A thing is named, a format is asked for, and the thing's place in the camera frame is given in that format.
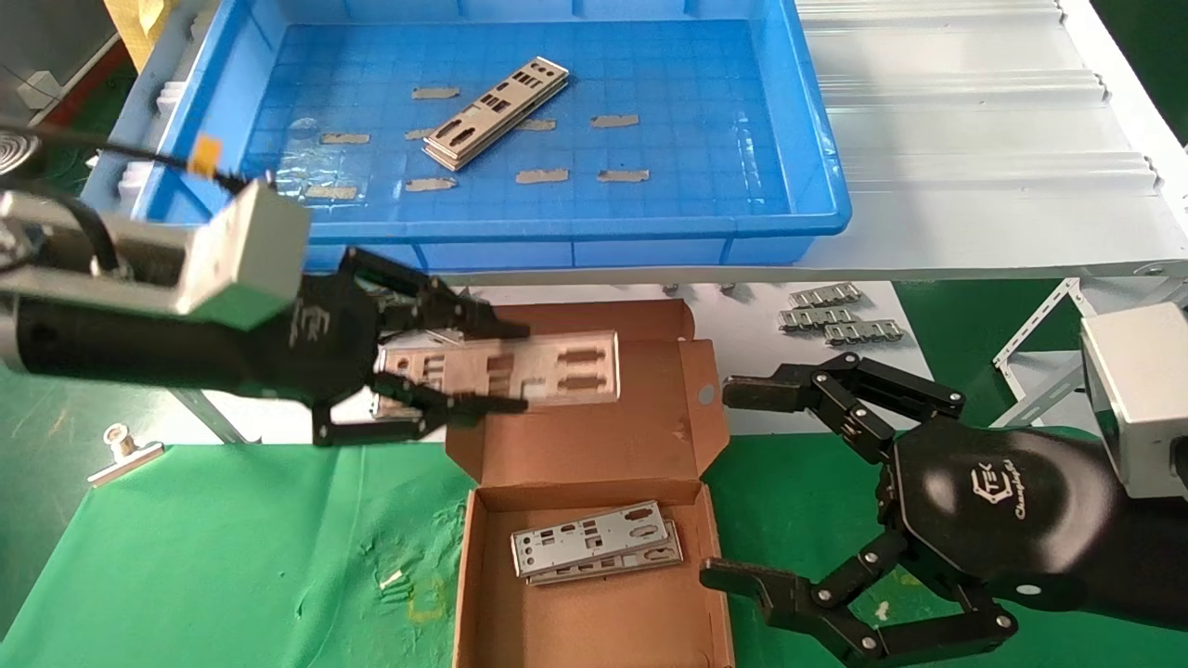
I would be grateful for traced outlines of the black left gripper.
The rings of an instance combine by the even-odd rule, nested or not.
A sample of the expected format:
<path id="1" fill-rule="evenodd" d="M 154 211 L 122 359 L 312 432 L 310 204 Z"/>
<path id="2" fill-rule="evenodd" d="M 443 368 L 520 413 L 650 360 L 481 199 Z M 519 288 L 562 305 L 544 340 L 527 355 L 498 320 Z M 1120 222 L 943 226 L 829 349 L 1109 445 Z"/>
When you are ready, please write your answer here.
<path id="1" fill-rule="evenodd" d="M 305 276 L 292 304 L 254 329 L 59 302 L 17 300 L 14 367 L 30 374 L 143 386 L 222 391 L 311 407 L 317 448 L 411 443 L 438 428 L 470 428 L 488 415 L 517 415 L 529 402 L 446 393 L 399 374 L 372 374 L 381 335 L 459 330 L 466 339 L 522 340 L 530 327 L 446 281 L 348 247 L 339 271 L 375 285 L 378 305 L 354 281 Z M 416 411 L 386 422 L 336 423 L 331 407 L 362 387 Z"/>

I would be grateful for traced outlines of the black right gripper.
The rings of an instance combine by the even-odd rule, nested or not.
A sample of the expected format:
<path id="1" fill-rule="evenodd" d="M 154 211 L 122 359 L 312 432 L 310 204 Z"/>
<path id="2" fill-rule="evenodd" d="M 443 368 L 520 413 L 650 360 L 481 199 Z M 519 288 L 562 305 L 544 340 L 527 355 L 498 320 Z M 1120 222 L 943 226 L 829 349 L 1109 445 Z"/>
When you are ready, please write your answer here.
<path id="1" fill-rule="evenodd" d="M 726 377 L 722 402 L 808 412 L 866 462 L 887 462 L 887 518 L 902 532 L 880 532 L 824 580 L 721 557 L 699 571 L 702 586 L 748 597 L 769 628 L 810 636 L 845 667 L 988 654 L 1018 629 L 992 597 L 1184 630 L 1184 500 L 1126 494 L 1098 441 L 968 427 L 950 420 L 963 393 L 855 353 Z M 922 424 L 895 442 L 867 405 Z M 905 555 L 939 595 L 958 586 L 962 613 L 873 628 L 852 612 Z"/>

